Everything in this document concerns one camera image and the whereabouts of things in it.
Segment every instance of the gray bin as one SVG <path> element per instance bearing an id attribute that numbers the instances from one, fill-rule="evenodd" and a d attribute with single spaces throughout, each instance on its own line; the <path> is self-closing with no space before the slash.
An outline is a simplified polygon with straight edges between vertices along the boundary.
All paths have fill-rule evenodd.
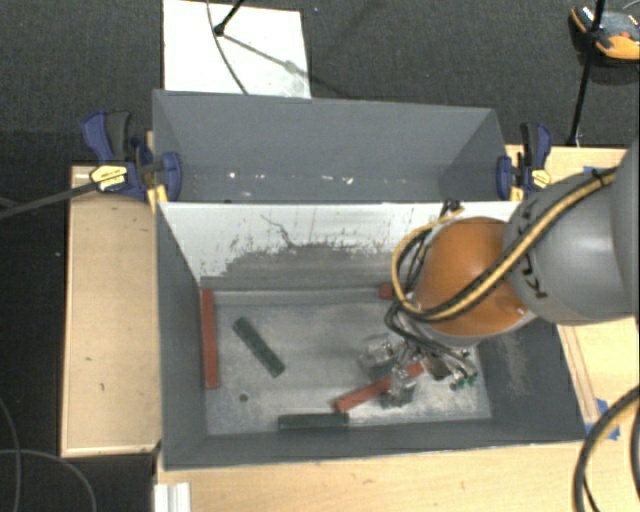
<path id="1" fill-rule="evenodd" d="M 474 388 L 423 376 L 415 403 L 363 405 L 346 430 L 277 429 L 278 415 L 329 412 L 332 398 L 368 383 L 357 356 L 384 332 L 376 287 L 433 203 L 496 199 L 504 146 L 493 111 L 156 92 L 154 134 L 185 173 L 180 202 L 157 215 L 168 469 L 584 436 L 557 331 L 543 321 L 474 349 Z M 201 286 L 216 295 L 216 390 L 203 385 Z M 281 357 L 282 375 L 233 333 L 240 316 Z"/>

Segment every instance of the cable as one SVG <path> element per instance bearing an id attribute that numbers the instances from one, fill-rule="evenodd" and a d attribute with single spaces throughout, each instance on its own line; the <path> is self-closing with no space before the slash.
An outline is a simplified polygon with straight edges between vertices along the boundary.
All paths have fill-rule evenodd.
<path id="1" fill-rule="evenodd" d="M 11 199 L 7 199 L 6 197 L 0 197 L 0 206 L 4 206 L 5 208 L 11 208 L 16 204 L 18 203 L 16 203 L 15 201 L 12 201 Z"/>
<path id="2" fill-rule="evenodd" d="M 0 409 L 2 409 L 4 417 L 7 420 L 7 425 L 9 426 L 9 431 L 11 432 L 11 439 L 13 441 L 13 449 L 0 450 L 0 456 L 14 454 L 16 457 L 16 485 L 15 485 L 15 497 L 13 500 L 13 512 L 18 512 L 20 509 L 20 494 L 22 493 L 22 456 L 23 455 L 30 455 L 32 457 L 47 459 L 66 467 L 80 480 L 82 485 L 85 487 L 85 489 L 87 490 L 87 494 L 89 495 L 89 499 L 91 500 L 91 510 L 93 512 L 97 512 L 98 505 L 96 502 L 96 495 L 95 495 L 95 492 L 93 491 L 93 488 L 91 487 L 91 484 L 89 483 L 89 480 L 87 480 L 87 477 L 84 476 L 84 474 L 73 464 L 71 464 L 70 462 L 60 457 L 57 457 L 56 455 L 51 455 L 45 452 L 21 448 L 20 441 L 18 440 L 18 432 L 16 431 L 15 423 L 13 422 L 11 413 L 9 412 L 9 409 L 7 408 L 2 398 L 0 398 Z"/>
<path id="3" fill-rule="evenodd" d="M 213 26 L 213 20 L 211 19 L 211 8 L 210 8 L 211 5 L 209 3 L 209 0 L 205 0 L 205 2 L 207 4 L 207 18 L 209 20 L 209 28 L 211 29 L 211 35 L 213 36 L 213 42 L 216 43 L 216 47 L 218 48 L 218 53 L 220 53 L 220 57 L 222 58 L 222 62 L 224 62 L 224 65 L 226 66 L 227 71 L 231 75 L 231 78 L 233 78 L 233 81 L 236 83 L 236 85 L 242 91 L 242 94 L 244 94 L 245 96 L 248 96 L 249 93 L 247 92 L 247 89 L 244 87 L 244 85 L 242 84 L 242 82 L 238 78 L 238 75 L 236 75 L 235 71 L 231 67 L 231 63 L 227 60 L 227 56 L 225 55 L 224 50 L 222 49 L 222 45 L 220 44 L 220 41 L 218 41 L 218 35 L 215 32 L 215 27 Z"/>
<path id="4" fill-rule="evenodd" d="M 591 494 L 591 489 L 589 489 L 589 484 L 587 483 L 587 477 L 586 476 L 582 480 L 582 485 L 584 486 L 584 490 L 587 493 L 587 500 L 589 501 L 589 506 L 591 507 L 591 510 L 593 510 L 593 512 L 600 512 L 600 509 L 598 508 L 598 505 L 596 504 L 596 500 L 593 497 L 593 494 Z"/>
<path id="5" fill-rule="evenodd" d="M 31 210 L 36 210 L 37 208 L 42 208 L 43 206 L 47 206 L 50 204 L 55 204 L 60 201 L 66 201 L 67 199 L 71 199 L 77 196 L 81 196 L 88 192 L 93 192 L 96 190 L 96 184 L 86 183 L 79 187 L 71 188 L 69 190 L 65 190 L 63 192 L 58 192 L 57 194 L 50 195 L 48 197 L 43 197 L 42 199 L 36 199 L 35 201 L 30 201 L 28 203 L 21 203 L 15 206 L 11 206 L 6 210 L 0 211 L 0 220 L 8 219 L 9 217 L 13 217 L 14 215 L 18 215 L 19 213 L 25 213 Z"/>
<path id="6" fill-rule="evenodd" d="M 415 251 L 413 252 L 411 263 L 409 263 L 409 268 L 407 269 L 407 279 L 405 280 L 405 283 L 406 283 L 405 290 L 413 289 L 413 285 L 415 284 L 415 281 L 418 278 L 418 275 L 420 274 L 420 269 L 422 268 L 422 263 L 424 262 L 424 256 L 426 254 L 426 250 L 424 250 L 426 249 L 424 243 L 428 235 L 429 235 L 429 232 L 426 232 L 420 235 L 419 237 L 416 237 L 416 240 L 418 241 L 418 247 L 416 247 Z M 415 267 L 416 262 L 420 263 L 420 265 L 414 272 L 413 268 Z"/>
<path id="7" fill-rule="evenodd" d="M 16 450 L 0 450 L 0 455 L 9 455 L 9 454 L 12 454 L 12 453 L 15 453 L 15 452 L 16 452 Z M 91 484 L 89 483 L 89 480 L 87 480 L 87 477 L 84 476 L 82 471 L 80 471 L 77 467 L 75 467 L 69 461 L 66 461 L 66 460 L 64 460 L 64 459 L 62 459 L 62 458 L 60 458 L 60 457 L 58 457 L 56 455 L 51 455 L 50 453 L 39 452 L 39 451 L 36 451 L 36 450 L 28 450 L 26 448 L 21 449 L 20 453 L 22 455 L 30 455 L 32 457 L 37 457 L 37 458 L 41 458 L 41 459 L 50 460 L 52 462 L 56 462 L 57 464 L 60 464 L 61 466 L 67 468 L 69 471 L 71 471 L 78 478 L 78 480 L 80 480 L 80 482 L 82 483 L 82 485 L 86 489 L 87 494 L 89 495 L 89 499 L 91 500 L 91 510 L 92 510 L 92 512 L 97 512 L 98 511 L 98 504 L 96 502 L 96 495 L 95 495 L 95 492 L 93 491 L 93 488 L 91 487 Z"/>
<path id="8" fill-rule="evenodd" d="M 582 445 L 582 449 L 580 450 L 578 462 L 576 463 L 576 469 L 573 474 L 573 502 L 578 512 L 586 512 L 583 495 L 583 490 L 586 482 L 585 472 L 587 463 L 589 462 L 589 457 L 591 456 L 591 452 L 595 447 L 597 440 L 603 433 L 607 431 L 608 427 L 611 425 L 611 422 L 629 405 L 638 400 L 639 397 L 640 386 L 636 386 L 635 388 L 628 391 L 627 394 L 620 398 L 609 409 L 607 409 L 587 434 L 587 437 L 584 440 L 584 444 Z"/>
<path id="9" fill-rule="evenodd" d="M 631 472 L 633 473 L 633 483 L 636 486 L 636 493 L 640 499 L 640 408 L 636 412 L 633 420 L 633 430 L 631 431 Z"/>
<path id="10" fill-rule="evenodd" d="M 394 301 L 394 303 L 389 307 L 387 313 L 385 314 L 384 323 L 389 328 L 389 330 L 396 333 L 398 336 L 402 336 L 404 339 L 413 342 L 414 344 L 418 345 L 428 352 L 435 352 L 438 355 L 448 355 L 464 364 L 464 359 L 449 347 L 437 342 L 431 337 L 428 337 L 425 333 L 416 334 L 415 332 L 410 332 L 409 330 L 407 330 L 405 326 L 398 325 L 397 321 L 399 320 L 399 307 L 399 302 Z"/>
<path id="11" fill-rule="evenodd" d="M 4 417 L 7 420 L 9 426 L 9 432 L 11 432 L 11 440 L 13 441 L 13 450 L 10 450 L 16 455 L 16 490 L 13 498 L 13 512 L 18 512 L 20 509 L 20 493 L 22 490 L 22 450 L 20 450 L 20 441 L 18 440 L 18 432 L 16 431 L 16 425 L 13 423 L 13 418 L 9 413 L 9 409 L 5 405 L 2 398 L 0 398 L 0 409 L 4 413 Z"/>
<path id="12" fill-rule="evenodd" d="M 422 310 L 411 304 L 402 292 L 399 282 L 397 282 L 396 265 L 398 263 L 398 256 L 404 246 L 411 242 L 412 239 L 418 236 L 423 230 L 433 228 L 433 225 L 423 226 L 423 228 L 412 231 L 400 242 L 398 247 L 396 247 L 392 257 L 392 281 L 394 281 L 394 291 L 402 304 L 402 308 L 406 310 L 408 314 L 423 322 L 450 320 L 468 311 L 488 293 L 491 293 L 491 291 L 506 278 L 508 272 L 518 264 L 520 258 L 546 233 L 563 213 L 584 198 L 613 183 L 614 179 L 615 169 L 609 169 L 601 174 L 594 173 L 592 179 L 574 187 L 546 211 L 542 212 L 536 222 L 529 225 L 522 234 L 505 249 L 500 258 L 498 258 L 490 268 L 450 300 L 429 310 Z"/>
<path id="13" fill-rule="evenodd" d="M 405 235 L 405 237 L 396 246 L 395 250 L 393 251 L 393 255 L 391 256 L 391 284 L 393 285 L 393 291 L 403 309 L 414 312 L 416 314 L 423 313 L 421 309 L 411 304 L 411 302 L 407 299 L 405 291 L 402 289 L 402 285 L 400 284 L 400 278 L 398 277 L 402 259 L 410 250 L 411 244 L 416 243 L 416 240 L 418 240 L 419 237 L 428 235 L 433 230 L 433 228 L 437 227 L 438 225 L 445 224 L 454 219 L 463 211 L 463 208 L 458 208 L 457 210 L 451 212 L 449 215 L 441 216 L 434 222 L 430 222 L 428 224 L 425 224 L 424 226 L 414 229 L 413 231 Z"/>

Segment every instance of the black cable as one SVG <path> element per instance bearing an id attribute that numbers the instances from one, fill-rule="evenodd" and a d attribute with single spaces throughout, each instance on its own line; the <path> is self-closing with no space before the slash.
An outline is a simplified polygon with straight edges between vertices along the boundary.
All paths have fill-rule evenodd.
<path id="1" fill-rule="evenodd" d="M 589 501 L 589 506 L 591 507 L 591 510 L 593 510 L 593 512 L 600 512 L 600 509 L 596 504 L 596 500 L 593 497 L 593 494 L 591 494 L 591 489 L 589 488 L 589 484 L 587 483 L 586 476 L 584 477 L 584 480 L 582 480 L 582 485 L 584 486 L 584 490 L 587 493 L 587 500 Z"/>
<path id="2" fill-rule="evenodd" d="M 7 408 L 2 398 L 0 398 L 0 409 L 2 409 L 4 417 L 7 421 L 7 425 L 9 426 L 9 431 L 11 433 L 11 439 L 13 442 L 13 448 L 8 450 L 0 450 L 0 456 L 13 454 L 16 457 L 16 478 L 15 478 L 16 485 L 15 485 L 15 495 L 13 500 L 13 512 L 18 512 L 20 510 L 20 495 L 22 494 L 22 456 L 23 455 L 29 455 L 31 457 L 38 457 L 40 459 L 51 460 L 66 467 L 78 478 L 78 480 L 80 480 L 84 488 L 87 490 L 87 494 L 89 495 L 89 499 L 91 500 L 91 510 L 92 512 L 97 512 L 98 505 L 96 502 L 96 495 L 95 495 L 95 492 L 93 491 L 93 488 L 91 487 L 91 484 L 87 480 L 87 477 L 84 476 L 84 474 L 73 464 L 71 464 L 70 462 L 60 457 L 57 457 L 56 455 L 51 455 L 46 452 L 40 452 L 36 450 L 21 448 L 15 423 L 13 422 L 11 413 L 9 412 L 9 409 Z"/>
<path id="3" fill-rule="evenodd" d="M 10 455 L 10 454 L 15 453 L 15 452 L 16 452 L 16 450 L 0 450 L 0 456 L 1 455 Z M 91 510 L 92 510 L 92 512 L 97 512 L 98 511 L 98 503 L 96 501 L 96 494 L 95 494 L 95 492 L 93 490 L 93 487 L 91 487 L 91 484 L 89 483 L 89 480 L 87 480 L 87 477 L 84 476 L 82 471 L 80 471 L 77 467 L 75 467 L 69 461 L 66 461 L 61 457 L 57 457 L 56 455 L 51 455 L 50 453 L 40 452 L 40 451 L 36 451 L 36 450 L 29 450 L 29 449 L 26 449 L 26 448 L 22 448 L 20 450 L 20 454 L 21 455 L 29 455 L 31 457 L 36 457 L 36 458 L 39 458 L 39 459 L 45 459 L 45 460 L 52 461 L 52 462 L 55 462 L 55 463 L 61 465 L 64 468 L 68 469 L 69 471 L 71 471 L 71 473 L 73 473 L 78 478 L 78 480 L 80 480 L 80 483 L 86 489 L 87 494 L 89 495 L 89 500 L 91 501 Z"/>
<path id="4" fill-rule="evenodd" d="M 227 23 L 229 23 L 231 21 L 231 18 L 235 16 L 236 12 L 238 12 L 238 9 L 240 9 L 240 6 L 244 3 L 244 1 L 245 0 L 236 0 L 236 3 L 233 5 L 231 10 L 229 11 L 229 14 L 225 16 L 225 18 L 222 20 L 221 23 L 219 23 L 214 27 L 214 31 L 216 35 L 219 35 L 219 36 L 224 35 L 224 29 L 226 28 Z"/>
<path id="5" fill-rule="evenodd" d="M 591 67 L 593 65 L 593 58 L 596 53 L 596 41 L 595 36 L 601 30 L 600 23 L 602 21 L 602 13 L 604 12 L 605 0 L 595 0 L 595 13 L 593 20 L 591 21 L 591 28 L 586 34 L 587 48 L 582 67 L 582 78 L 580 79 L 580 89 L 578 91 L 578 98 L 576 99 L 575 109 L 573 111 L 573 120 L 571 122 L 571 131 L 569 138 L 567 139 L 567 145 L 574 145 L 580 147 L 580 118 L 582 117 L 582 107 L 584 105 L 584 98 L 587 94 L 587 85 L 589 84 L 589 75 L 591 74 Z"/>
<path id="6" fill-rule="evenodd" d="M 640 386 L 636 386 L 635 388 L 627 392 L 627 394 L 620 398 L 609 409 L 607 409 L 587 434 L 587 437 L 584 440 L 584 444 L 582 445 L 582 449 L 580 450 L 578 462 L 576 463 L 576 469 L 573 474 L 573 502 L 578 512 L 586 512 L 584 506 L 583 490 L 585 486 L 585 473 L 587 463 L 589 462 L 589 457 L 591 456 L 593 448 L 595 447 L 600 436 L 607 431 L 607 429 L 611 425 L 611 422 L 630 404 L 632 404 L 635 400 L 638 400 L 639 397 Z"/>
<path id="7" fill-rule="evenodd" d="M 389 307 L 387 313 L 384 317 L 384 323 L 389 330 L 397 334 L 398 336 L 403 337 L 405 340 L 409 342 L 413 342 L 415 345 L 425 349 L 428 352 L 435 352 L 438 355 L 448 355 L 458 360 L 460 363 L 464 364 L 464 359 L 456 354 L 449 347 L 437 342 L 433 338 L 427 338 L 425 336 L 418 336 L 415 333 L 409 332 L 404 327 L 398 325 L 397 315 L 400 310 L 400 303 L 398 301 L 394 301 L 394 303 Z"/>
<path id="8" fill-rule="evenodd" d="M 58 192 L 57 194 L 53 194 L 48 197 L 43 197 L 42 199 L 36 199 L 35 201 L 30 201 L 28 203 L 17 204 L 15 206 L 7 208 L 6 210 L 1 210 L 0 220 L 8 219 L 9 217 L 13 217 L 14 215 L 18 215 L 19 213 L 25 213 L 37 208 L 41 208 L 43 206 L 59 203 L 60 201 L 66 201 L 67 199 L 72 199 L 74 197 L 81 196 L 95 190 L 96 184 L 91 182 L 79 187 L 65 190 L 63 192 Z"/>
<path id="9" fill-rule="evenodd" d="M 238 78 L 238 75 L 236 75 L 236 72 L 231 67 L 231 63 L 227 60 L 227 56 L 225 55 L 224 50 L 222 49 L 222 45 L 220 44 L 220 41 L 218 41 L 218 34 L 216 34 L 215 27 L 213 25 L 213 20 L 211 19 L 211 9 L 210 9 L 209 0 L 205 0 L 205 2 L 207 4 L 207 19 L 209 20 L 209 28 L 211 29 L 211 35 L 213 36 L 213 42 L 216 43 L 216 47 L 218 48 L 218 53 L 220 53 L 220 57 L 222 58 L 222 62 L 224 62 L 224 65 L 227 68 L 227 71 L 231 75 L 231 78 L 233 78 L 233 81 L 236 83 L 236 85 L 242 91 L 242 94 L 249 95 L 249 93 L 247 92 L 247 89 L 245 88 L 245 86 L 240 81 L 240 78 Z"/>
<path id="10" fill-rule="evenodd" d="M 13 450 L 11 450 L 11 452 L 15 453 L 16 456 L 16 489 L 13 498 L 13 512 L 18 512 L 20 509 L 20 494 L 22 492 L 22 450 L 20 449 L 20 441 L 18 440 L 15 423 L 13 423 L 13 418 L 2 398 L 0 398 L 0 409 L 2 409 L 4 413 L 7 425 L 9 426 L 9 432 L 11 433 L 11 440 L 13 442 Z"/>
<path id="11" fill-rule="evenodd" d="M 640 407 L 633 420 L 633 430 L 631 431 L 631 472 L 633 483 L 636 486 L 636 493 L 640 499 Z"/>
<path id="12" fill-rule="evenodd" d="M 442 209 L 440 210 L 440 214 L 438 215 L 438 218 L 442 219 L 447 213 L 455 211 L 459 208 L 460 208 L 460 201 L 457 201 L 455 199 L 446 199 L 442 203 Z M 418 276 L 420 275 L 420 272 L 422 270 L 422 265 L 424 263 L 424 258 L 426 255 L 426 250 L 428 250 L 428 246 L 423 254 L 420 254 L 420 253 L 422 252 L 422 249 L 425 245 L 427 237 L 432 232 L 433 232 L 433 229 L 430 229 L 428 231 L 423 231 L 413 240 L 410 240 L 409 243 L 404 247 L 404 249 L 400 253 L 400 256 L 398 257 L 398 264 L 397 264 L 396 270 L 399 275 L 400 268 L 402 267 L 402 264 L 404 263 L 405 258 L 412 251 L 414 245 L 416 244 L 418 245 L 418 247 L 416 247 L 413 252 L 413 257 L 411 258 L 411 262 L 409 263 L 409 269 L 407 270 L 407 277 L 404 284 L 405 292 L 408 292 L 413 289 L 415 282 L 418 279 Z M 416 268 L 414 272 L 414 267 L 416 262 L 419 262 L 420 265 Z"/>

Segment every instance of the black wire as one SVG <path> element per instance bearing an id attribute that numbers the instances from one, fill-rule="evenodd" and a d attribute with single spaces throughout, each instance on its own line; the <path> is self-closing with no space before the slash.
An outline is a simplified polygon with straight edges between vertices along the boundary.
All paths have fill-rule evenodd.
<path id="1" fill-rule="evenodd" d="M 582 449 L 580 450 L 578 462 L 576 463 L 576 469 L 573 474 L 573 502 L 578 512 L 586 512 L 583 495 L 583 490 L 585 487 L 585 473 L 587 463 L 589 462 L 589 457 L 591 456 L 591 452 L 593 451 L 596 442 L 598 441 L 599 437 L 604 432 L 606 432 L 606 430 L 611 425 L 611 422 L 626 407 L 628 407 L 635 400 L 638 400 L 639 397 L 640 386 L 636 386 L 632 390 L 628 391 L 627 394 L 620 398 L 609 409 L 607 409 L 587 434 L 587 437 L 584 440 L 584 444 L 582 445 Z"/>
<path id="2" fill-rule="evenodd" d="M 428 352 L 435 352 L 438 355 L 448 355 L 450 357 L 455 358 L 460 363 L 464 364 L 464 359 L 456 354 L 449 347 L 437 342 L 433 338 L 428 338 L 426 336 L 418 336 L 415 333 L 409 332 L 404 329 L 402 326 L 398 325 L 397 316 L 400 310 L 400 303 L 398 301 L 394 301 L 393 304 L 387 310 L 387 313 L 384 317 L 385 325 L 398 336 L 403 337 L 405 340 L 409 342 L 413 342 L 415 345 L 425 349 Z"/>
<path id="3" fill-rule="evenodd" d="M 438 215 L 438 218 L 442 219 L 442 217 L 444 217 L 447 213 L 457 210 L 459 208 L 460 208 L 460 201 L 456 199 L 445 199 L 445 201 L 442 203 L 442 209 L 440 210 L 440 214 Z M 396 272 L 398 275 L 400 275 L 400 268 L 402 267 L 402 264 L 404 263 L 405 258 L 412 251 L 413 247 L 416 244 L 418 245 L 418 247 L 416 247 L 413 252 L 413 257 L 411 258 L 411 263 L 409 264 L 409 269 L 407 270 L 407 277 L 404 284 L 405 293 L 413 289 L 416 280 L 420 276 L 422 265 L 424 263 L 424 258 L 426 256 L 426 251 L 424 254 L 422 254 L 422 256 L 420 256 L 420 252 L 424 247 L 427 237 L 432 232 L 433 232 L 433 229 L 429 229 L 427 231 L 420 233 L 414 239 L 410 240 L 409 243 L 403 248 L 402 252 L 400 253 L 400 256 L 398 257 Z M 420 265 L 416 268 L 414 272 L 413 269 L 415 267 L 416 262 L 419 262 Z"/>
<path id="4" fill-rule="evenodd" d="M 231 78 L 233 78 L 233 81 L 236 83 L 236 85 L 242 91 L 242 94 L 248 95 L 249 93 L 247 92 L 247 89 L 242 84 L 242 82 L 240 81 L 240 78 L 238 78 L 238 75 L 236 75 L 236 72 L 231 67 L 231 63 L 227 60 L 227 56 L 225 55 L 224 50 L 222 49 L 222 45 L 220 44 L 220 41 L 218 41 L 218 34 L 216 34 L 216 32 L 215 32 L 215 27 L 213 26 L 213 20 L 211 19 L 210 3 L 209 3 L 209 0 L 205 0 L 205 1 L 206 1 L 206 4 L 207 4 L 207 18 L 209 20 L 209 28 L 211 29 L 211 35 L 213 36 L 213 42 L 216 43 L 216 47 L 218 48 L 218 53 L 220 53 L 220 57 L 222 58 L 222 62 L 224 62 L 224 65 L 227 68 L 227 71 L 231 75 Z"/>
<path id="5" fill-rule="evenodd" d="M 16 450 L 0 450 L 0 456 L 1 455 L 11 455 L 12 453 L 15 453 L 15 452 L 16 452 Z M 96 494 L 95 494 L 95 492 L 93 490 L 93 487 L 91 487 L 91 484 L 89 483 L 89 480 L 87 480 L 87 477 L 84 476 L 82 471 L 80 471 L 73 464 L 71 464 L 70 462 L 68 462 L 68 461 L 64 460 L 63 458 L 58 457 L 56 455 L 51 455 L 50 453 L 40 452 L 40 451 L 37 451 L 37 450 L 29 450 L 29 449 L 23 448 L 23 449 L 20 450 L 20 454 L 21 455 L 29 455 L 31 457 L 37 457 L 39 459 L 50 460 L 50 461 L 53 461 L 53 462 L 61 465 L 64 468 L 68 469 L 69 471 L 71 471 L 71 473 L 73 473 L 78 478 L 80 483 L 86 489 L 87 494 L 89 495 L 89 500 L 91 501 L 91 511 L 92 512 L 97 512 L 98 511 L 98 504 L 96 502 Z"/>
<path id="6" fill-rule="evenodd" d="M 0 206 L 4 206 L 5 208 L 11 208 L 12 206 L 17 205 L 15 201 L 11 199 L 7 199 L 6 197 L 0 197 Z"/>
<path id="7" fill-rule="evenodd" d="M 96 184 L 90 182 L 84 185 L 80 185 L 79 187 L 74 187 L 63 192 L 58 192 L 57 194 L 43 197 L 42 199 L 36 199 L 35 201 L 30 201 L 28 203 L 20 203 L 7 208 L 6 210 L 0 210 L 0 220 L 8 219 L 9 217 L 13 217 L 14 215 L 18 215 L 19 213 L 36 210 L 37 208 L 42 208 L 43 206 L 59 203 L 60 201 L 66 201 L 67 199 L 72 199 L 74 197 L 87 194 L 88 192 L 94 192 L 95 190 Z"/>
<path id="8" fill-rule="evenodd" d="M 22 450 L 20 449 L 20 441 L 18 440 L 18 432 L 16 431 L 16 425 L 13 423 L 13 418 L 9 413 L 9 409 L 5 405 L 2 398 L 0 398 L 0 409 L 4 413 L 4 417 L 7 420 L 9 426 L 9 432 L 11 433 L 11 439 L 13 441 L 13 450 L 16 456 L 16 489 L 13 498 L 13 512 L 18 512 L 20 509 L 20 494 L 22 492 Z"/>
<path id="9" fill-rule="evenodd" d="M 633 473 L 633 483 L 636 486 L 636 493 L 640 499 L 640 407 L 633 420 L 633 430 L 631 432 L 631 472 Z"/>
<path id="10" fill-rule="evenodd" d="M 596 500 L 593 498 L 593 494 L 591 494 L 591 489 L 589 489 L 589 484 L 587 483 L 587 477 L 585 475 L 582 480 L 582 485 L 584 486 L 584 490 L 587 493 L 587 500 L 589 501 L 589 505 L 591 506 L 591 510 L 593 512 L 600 512 L 598 505 L 596 505 Z"/>

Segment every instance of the yellow cable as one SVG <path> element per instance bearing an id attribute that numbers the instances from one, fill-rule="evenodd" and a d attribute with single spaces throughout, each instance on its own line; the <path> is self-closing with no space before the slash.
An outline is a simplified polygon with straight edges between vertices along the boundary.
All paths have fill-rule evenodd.
<path id="1" fill-rule="evenodd" d="M 395 292 L 396 297 L 402 303 L 402 306 L 405 309 L 408 309 L 409 311 L 416 314 L 423 313 L 421 309 L 415 307 L 413 304 L 411 304 L 411 302 L 409 302 L 406 295 L 404 294 L 402 285 L 400 284 L 400 278 L 398 277 L 398 269 L 397 269 L 400 253 L 414 238 L 416 238 L 417 236 L 421 235 L 426 231 L 429 231 L 435 228 L 440 224 L 444 224 L 450 221 L 451 219 L 460 215 L 463 211 L 464 211 L 464 208 L 458 208 L 457 210 L 451 212 L 449 215 L 440 217 L 435 222 L 430 222 L 429 224 L 425 224 L 424 226 L 420 226 L 419 228 L 414 229 L 409 234 L 404 236 L 404 238 L 400 241 L 400 243 L 396 246 L 395 250 L 393 251 L 393 256 L 391 257 L 391 284 L 393 285 L 393 291 Z"/>
<path id="2" fill-rule="evenodd" d="M 582 200 L 585 197 L 591 195 L 592 193 L 596 192 L 597 190 L 609 185 L 610 183 L 612 183 L 614 181 L 614 179 L 615 179 L 615 174 L 608 174 L 608 175 L 601 176 L 599 179 L 594 180 L 594 181 L 590 181 L 585 186 L 581 187 L 580 189 L 578 189 L 575 192 L 567 195 L 566 197 L 564 197 L 563 199 L 561 199 L 560 201 L 555 203 L 541 217 L 541 219 L 533 226 L 531 231 L 529 233 L 527 233 L 527 235 L 525 235 L 523 237 L 523 239 L 518 243 L 518 245 L 513 249 L 513 251 L 504 259 L 504 261 L 502 261 L 500 263 L 500 265 L 498 265 L 495 268 L 495 270 L 480 284 L 480 286 L 478 286 L 478 288 L 473 290 L 471 293 L 469 293 L 469 295 L 467 295 L 463 299 L 461 299 L 458 302 L 456 302 L 456 303 L 452 304 L 451 306 L 449 306 L 447 309 L 444 309 L 444 310 L 442 310 L 442 311 L 440 311 L 438 313 L 434 313 L 432 315 L 425 316 L 425 317 L 422 318 L 422 320 L 424 320 L 426 322 L 429 322 L 429 321 L 434 321 L 434 320 L 446 319 L 446 317 L 454 315 L 454 314 L 460 312 L 461 310 L 465 309 L 469 304 L 472 304 L 476 299 L 478 299 L 479 297 L 481 297 L 482 295 L 487 293 L 495 285 L 495 283 L 504 276 L 504 274 L 509 270 L 509 268 L 512 265 L 514 265 L 517 262 L 518 259 L 520 259 L 522 257 L 522 255 L 537 240 L 537 238 L 540 236 L 540 234 L 542 234 L 542 232 L 557 217 L 559 217 L 564 211 L 569 209 L 571 206 L 573 206 L 574 204 L 576 204 L 580 200 Z M 393 257 L 392 257 L 392 260 L 391 260 L 391 279 L 392 279 L 392 283 L 393 283 L 393 288 L 394 288 L 396 297 L 401 302 L 403 308 L 405 308 L 406 310 L 408 310 L 411 313 L 418 314 L 418 315 L 423 315 L 424 314 L 424 310 L 422 310 L 422 309 L 414 306 L 413 304 L 411 304 L 411 302 L 409 302 L 409 300 L 405 296 L 404 291 L 402 290 L 402 286 L 400 285 L 399 278 L 398 278 L 398 273 L 397 273 L 397 270 L 396 270 L 397 261 L 398 261 L 399 255 L 402 252 L 402 250 L 404 249 L 404 247 L 406 247 L 406 245 L 409 242 L 411 242 L 411 240 L 413 240 L 416 236 L 418 236 L 419 234 L 421 234 L 421 233 L 423 233 L 423 232 L 425 232 L 425 231 L 427 231 L 429 229 L 433 229 L 433 227 L 435 227 L 438 224 L 442 224 L 444 222 L 447 222 L 451 218 L 457 216 L 457 214 L 460 213 L 460 212 L 461 212 L 461 210 L 457 210 L 456 212 L 453 212 L 448 217 L 444 217 L 442 219 L 439 219 L 438 222 L 427 224 L 426 226 L 422 226 L 421 228 L 413 230 L 411 233 L 409 233 L 407 236 L 405 236 L 402 239 L 402 241 L 396 247 L 396 250 L 393 253 Z"/>

